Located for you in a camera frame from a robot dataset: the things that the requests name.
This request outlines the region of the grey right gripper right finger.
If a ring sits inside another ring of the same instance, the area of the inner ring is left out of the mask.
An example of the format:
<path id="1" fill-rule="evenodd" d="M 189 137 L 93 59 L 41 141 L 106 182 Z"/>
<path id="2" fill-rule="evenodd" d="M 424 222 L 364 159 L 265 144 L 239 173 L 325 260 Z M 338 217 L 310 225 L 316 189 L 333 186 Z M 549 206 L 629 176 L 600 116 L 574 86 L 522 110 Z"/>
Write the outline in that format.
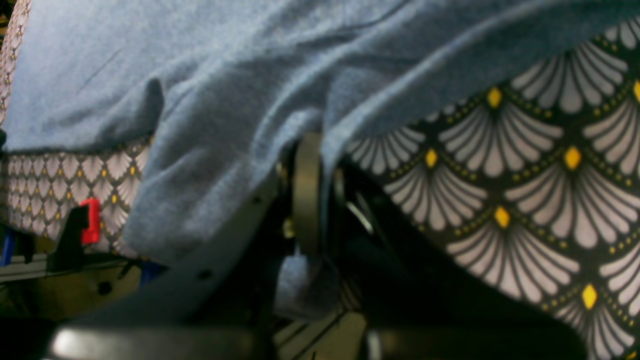
<path id="1" fill-rule="evenodd" d="M 334 171 L 331 249 L 366 320 L 360 360 L 585 360 L 578 334 L 482 284 L 367 175 Z"/>

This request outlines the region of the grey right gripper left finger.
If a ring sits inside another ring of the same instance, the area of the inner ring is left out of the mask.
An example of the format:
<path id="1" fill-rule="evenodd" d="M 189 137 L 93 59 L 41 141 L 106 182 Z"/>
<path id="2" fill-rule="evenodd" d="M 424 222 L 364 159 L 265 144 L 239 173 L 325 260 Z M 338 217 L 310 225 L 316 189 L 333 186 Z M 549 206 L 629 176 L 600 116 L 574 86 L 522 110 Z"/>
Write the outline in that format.
<path id="1" fill-rule="evenodd" d="M 288 253 L 317 255 L 322 136 L 308 133 L 202 248 L 58 328 L 50 360 L 278 360 L 270 324 Z"/>

